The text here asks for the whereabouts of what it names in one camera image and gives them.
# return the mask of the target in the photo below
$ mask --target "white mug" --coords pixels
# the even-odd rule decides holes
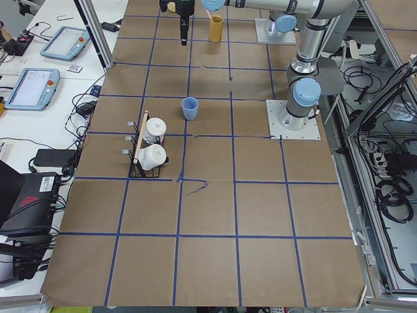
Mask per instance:
[[[145,171],[165,163],[166,159],[167,154],[161,145],[150,145],[139,150],[138,160]]]
[[[161,143],[164,140],[164,134],[167,131],[165,122],[157,117],[148,119],[143,132],[143,139],[147,143]]]

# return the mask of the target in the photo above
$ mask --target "white connector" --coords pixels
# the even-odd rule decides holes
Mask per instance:
[[[272,306],[269,308],[270,313],[284,313],[284,308],[282,306]]]
[[[362,254],[368,256],[371,254],[371,248],[368,245],[360,246],[362,248]]]
[[[366,263],[369,266],[376,266],[377,264],[377,259],[375,258],[375,256],[373,256],[372,254],[365,256],[366,259]]]

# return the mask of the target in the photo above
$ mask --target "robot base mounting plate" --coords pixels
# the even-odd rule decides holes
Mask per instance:
[[[278,121],[278,114],[286,105],[286,100],[266,101],[271,139],[280,139],[282,137],[284,140],[320,140],[320,132],[316,119],[309,119],[305,127],[300,130],[289,130],[282,126]]]
[[[256,36],[258,38],[258,44],[283,44],[294,46],[297,41],[293,31],[284,34],[282,37],[269,37],[264,30],[265,24],[268,21],[266,18],[256,18]]]

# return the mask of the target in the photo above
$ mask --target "sticker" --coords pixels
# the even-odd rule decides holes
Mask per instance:
[[[42,178],[42,183],[40,184],[39,192],[49,192],[52,190],[53,181],[55,178],[53,176],[47,176]]]
[[[78,65],[70,65],[66,70],[69,72],[79,73],[83,68]]]

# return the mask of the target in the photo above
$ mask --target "metal rod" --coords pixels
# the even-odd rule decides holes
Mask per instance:
[[[104,68],[113,67],[114,60],[109,45],[103,34],[100,22],[91,0],[74,0],[76,8],[83,20],[85,28],[90,34],[98,59]]]
[[[326,124],[327,124],[327,122],[328,122],[328,120],[329,120],[330,116],[332,116],[332,113],[333,113],[334,109],[335,109],[335,108],[336,108],[336,106],[338,105],[339,100],[340,100],[340,94],[338,94],[338,95],[336,96],[336,99],[334,99],[334,102],[333,102],[333,104],[332,104],[332,107],[330,108],[330,111],[328,112],[328,115],[327,115],[326,119],[324,120],[323,125],[326,125]]]

